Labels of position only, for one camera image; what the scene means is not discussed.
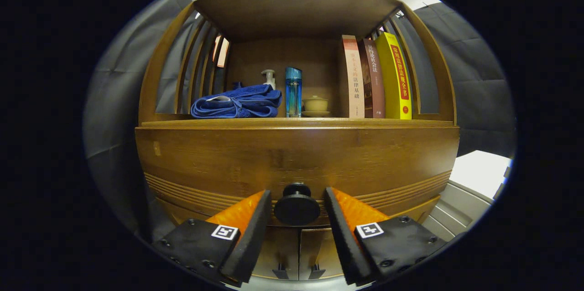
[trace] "soap dispenser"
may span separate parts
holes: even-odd
[[[276,79],[274,78],[274,73],[276,73],[273,69],[265,69],[261,72],[266,76],[266,81],[263,83],[264,85],[271,85],[273,90],[276,89]]]

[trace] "round black knob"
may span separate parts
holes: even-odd
[[[310,189],[304,183],[286,185],[283,197],[274,206],[274,215],[286,225],[302,226],[312,223],[321,212]]]

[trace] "saucer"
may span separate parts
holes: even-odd
[[[303,111],[302,116],[308,116],[310,118],[325,118],[330,115],[329,111]]]

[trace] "yellow book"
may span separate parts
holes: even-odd
[[[386,118],[412,119],[412,98],[409,93],[409,77],[403,61],[403,52],[395,35],[382,32],[375,39],[383,88],[386,95]]]

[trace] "brown book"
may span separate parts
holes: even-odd
[[[355,36],[342,35],[339,46],[340,116],[365,118],[363,72]]]
[[[365,118],[386,117],[386,96],[383,90],[383,75],[377,46],[371,39],[357,43],[361,70],[363,71],[363,95],[365,97]]]

